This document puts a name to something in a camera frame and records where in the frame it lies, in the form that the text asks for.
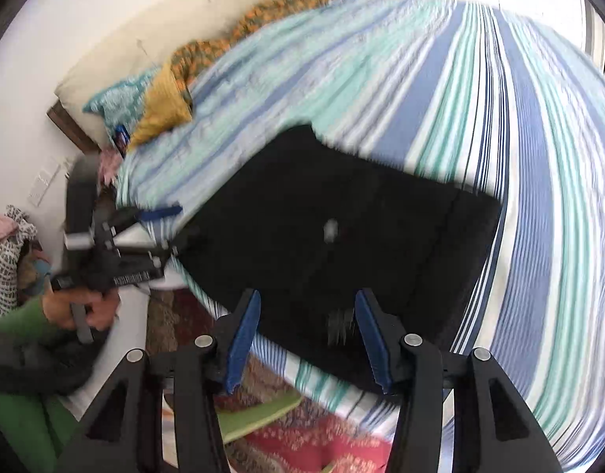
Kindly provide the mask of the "green sleeved left forearm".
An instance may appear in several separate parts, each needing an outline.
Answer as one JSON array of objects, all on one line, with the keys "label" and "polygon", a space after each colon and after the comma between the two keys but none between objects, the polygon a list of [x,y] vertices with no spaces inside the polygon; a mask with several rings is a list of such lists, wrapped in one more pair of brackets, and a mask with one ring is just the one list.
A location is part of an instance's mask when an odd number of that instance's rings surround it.
[{"label": "green sleeved left forearm", "polygon": [[41,299],[27,301],[0,318],[0,364],[24,362],[59,334],[45,316]]}]

